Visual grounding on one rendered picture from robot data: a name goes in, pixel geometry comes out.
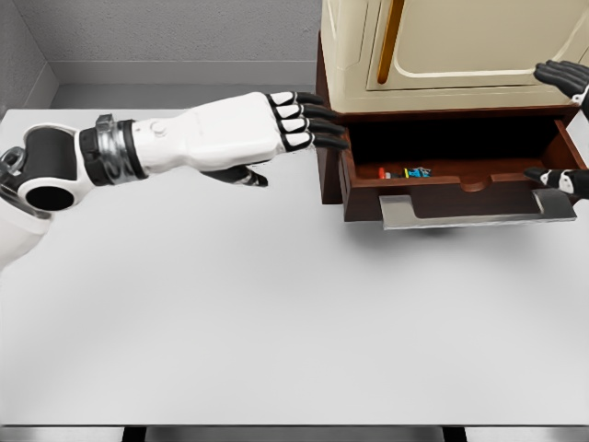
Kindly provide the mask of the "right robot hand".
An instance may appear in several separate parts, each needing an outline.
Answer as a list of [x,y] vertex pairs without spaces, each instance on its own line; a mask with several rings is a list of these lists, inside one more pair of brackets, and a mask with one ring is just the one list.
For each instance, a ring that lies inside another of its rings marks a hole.
[[[548,60],[536,65],[534,78],[556,87],[576,104],[589,122],[589,66]],[[528,168],[524,176],[536,183],[589,200],[589,169]]]

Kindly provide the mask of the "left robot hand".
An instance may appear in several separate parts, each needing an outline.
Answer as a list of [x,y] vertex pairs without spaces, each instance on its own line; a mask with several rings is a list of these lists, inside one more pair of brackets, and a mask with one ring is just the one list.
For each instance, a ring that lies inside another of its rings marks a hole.
[[307,92],[252,92],[189,111],[194,124],[186,147],[187,164],[221,182],[266,187],[250,167],[286,153],[321,147],[349,147],[337,114]]

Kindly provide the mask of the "brown wooden drawer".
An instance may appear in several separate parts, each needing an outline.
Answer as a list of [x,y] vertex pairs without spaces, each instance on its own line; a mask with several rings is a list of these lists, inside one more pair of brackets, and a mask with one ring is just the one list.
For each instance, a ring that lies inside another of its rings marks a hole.
[[[347,222],[382,220],[379,197],[408,195],[418,217],[535,214],[527,168],[585,169],[559,117],[356,122],[340,177]],[[430,178],[381,180],[383,167],[431,169]]]

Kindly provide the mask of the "small multicoloured switch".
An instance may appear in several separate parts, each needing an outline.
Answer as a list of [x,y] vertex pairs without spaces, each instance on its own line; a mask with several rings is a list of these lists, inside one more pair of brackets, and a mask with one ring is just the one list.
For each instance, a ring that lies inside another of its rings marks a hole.
[[410,178],[430,178],[432,176],[432,170],[417,167],[417,168],[403,168],[400,172],[380,167],[377,170],[377,176],[381,180],[392,180],[392,179],[410,179]]

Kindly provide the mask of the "cream and brown cabinet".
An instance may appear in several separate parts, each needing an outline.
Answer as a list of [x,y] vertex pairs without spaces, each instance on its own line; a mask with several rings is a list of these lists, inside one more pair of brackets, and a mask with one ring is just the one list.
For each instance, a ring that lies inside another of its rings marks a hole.
[[[405,0],[379,85],[389,5],[322,0],[316,90],[349,143],[356,122],[553,116],[567,128],[577,113],[533,72],[548,60],[589,63],[589,0]],[[344,208],[342,153],[321,153],[319,174],[323,201]]]

